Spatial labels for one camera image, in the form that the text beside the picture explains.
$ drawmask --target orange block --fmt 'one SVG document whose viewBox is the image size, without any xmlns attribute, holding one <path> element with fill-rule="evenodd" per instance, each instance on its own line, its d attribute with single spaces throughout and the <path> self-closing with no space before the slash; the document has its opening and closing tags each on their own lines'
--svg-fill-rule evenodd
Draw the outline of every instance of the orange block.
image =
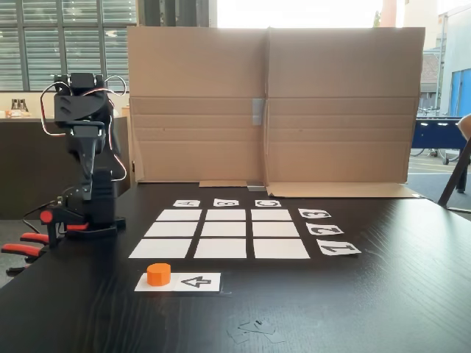
<svg viewBox="0 0 471 353">
<path fill-rule="evenodd" d="M 155 263 L 147 268 L 147 283 L 153 286 L 170 283 L 170 265 L 168 263 Z"/>
</svg>

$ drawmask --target cardboard backdrop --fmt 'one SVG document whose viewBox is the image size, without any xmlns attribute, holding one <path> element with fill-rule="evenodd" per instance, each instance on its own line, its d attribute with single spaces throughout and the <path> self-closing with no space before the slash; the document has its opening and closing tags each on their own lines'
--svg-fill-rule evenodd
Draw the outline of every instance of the cardboard backdrop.
<svg viewBox="0 0 471 353">
<path fill-rule="evenodd" d="M 139 182 L 410 196 L 424 29 L 128 30 Z"/>
</svg>

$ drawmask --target white paper card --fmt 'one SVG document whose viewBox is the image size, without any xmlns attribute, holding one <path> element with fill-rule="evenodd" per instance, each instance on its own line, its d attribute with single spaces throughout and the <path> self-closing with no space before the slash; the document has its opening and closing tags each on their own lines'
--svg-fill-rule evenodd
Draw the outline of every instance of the white paper card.
<svg viewBox="0 0 471 353">
<path fill-rule="evenodd" d="M 361 251 L 358 250 L 351 243 L 346 241 L 326 241 L 326 240 L 317 240 L 319 248 L 324 255 L 349 255 L 349 254 L 360 254 Z"/>
<path fill-rule="evenodd" d="M 198 207 L 198 200 L 176 200 L 174 207 Z"/>
<path fill-rule="evenodd" d="M 190 238 L 194 235 L 197 225 L 198 222 L 155 222 L 144 237 Z"/>
<path fill-rule="evenodd" d="M 257 207 L 281 207 L 281 203 L 276 200 L 255 200 Z"/>
<path fill-rule="evenodd" d="M 252 210 L 253 221 L 290 221 L 288 210 Z"/>
<path fill-rule="evenodd" d="M 206 221 L 245 221 L 245 210 L 208 210 Z"/>
<path fill-rule="evenodd" d="M 245 237 L 245 222 L 205 222 L 202 237 Z"/>
<path fill-rule="evenodd" d="M 298 208 L 300 214 L 304 218 L 329 218 L 330 215 L 327 211 L 323 210 L 306 210 L 305 208 Z"/>
<path fill-rule="evenodd" d="M 254 239 L 257 259 L 309 259 L 301 239 Z"/>
<path fill-rule="evenodd" d="M 130 259 L 184 259 L 191 239 L 143 239 Z"/>
<path fill-rule="evenodd" d="M 135 292 L 219 292 L 221 274 L 217 273 L 174 273 L 170 283 L 153 286 L 147 283 L 147 273 L 139 279 Z"/>
<path fill-rule="evenodd" d="M 230 206 L 238 206 L 238 201 L 214 199 L 214 207 L 230 207 Z"/>
<path fill-rule="evenodd" d="M 195 259 L 245 259 L 245 239 L 199 239 Z"/>
<path fill-rule="evenodd" d="M 255 238 L 300 236 L 293 222 L 253 222 L 252 231 Z"/>
<path fill-rule="evenodd" d="M 336 234 L 344 234 L 340 228 L 334 225 L 326 225 L 326 224 L 310 224 L 306 223 L 308 226 L 308 230 L 312 235 L 336 235 Z"/>
<path fill-rule="evenodd" d="M 164 210 L 157 217 L 158 221 L 198 221 L 201 210 Z"/>
</svg>

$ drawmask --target tic-tac-toe grid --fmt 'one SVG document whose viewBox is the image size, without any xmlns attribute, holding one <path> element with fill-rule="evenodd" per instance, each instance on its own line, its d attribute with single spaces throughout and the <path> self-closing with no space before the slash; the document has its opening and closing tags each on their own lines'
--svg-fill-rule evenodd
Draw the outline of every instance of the tic-tac-toe grid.
<svg viewBox="0 0 471 353">
<path fill-rule="evenodd" d="M 175 202 L 174 207 L 181 207 L 180 203 Z M 261 207 L 259 202 L 249 210 L 238 204 L 209 210 L 164 210 L 144 235 L 146 240 L 138 244 L 130 257 L 309 258 L 290 212 L 278 207 Z"/>
</svg>

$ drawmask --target table surface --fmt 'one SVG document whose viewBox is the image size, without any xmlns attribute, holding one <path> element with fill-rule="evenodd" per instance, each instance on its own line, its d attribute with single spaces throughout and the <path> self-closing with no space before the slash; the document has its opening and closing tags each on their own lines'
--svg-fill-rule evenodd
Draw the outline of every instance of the table surface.
<svg viewBox="0 0 471 353">
<path fill-rule="evenodd" d="M 471 223 L 426 199 L 281 199 L 311 259 L 168 260 L 172 271 L 221 272 L 222 291 L 135 292 L 161 261 L 128 257 L 160 212 L 178 199 L 211 209 L 215 198 L 249 210 L 268 197 L 196 184 L 127 191 L 125 232 L 65 240 L 0 290 L 0 352 L 470 351 Z M 298 207 L 327 210 L 332 218 L 317 221 L 362 253 L 323 255 Z M 286 342 L 253 334 L 235 344 L 226 329 L 247 318 L 266 319 Z"/>
</svg>

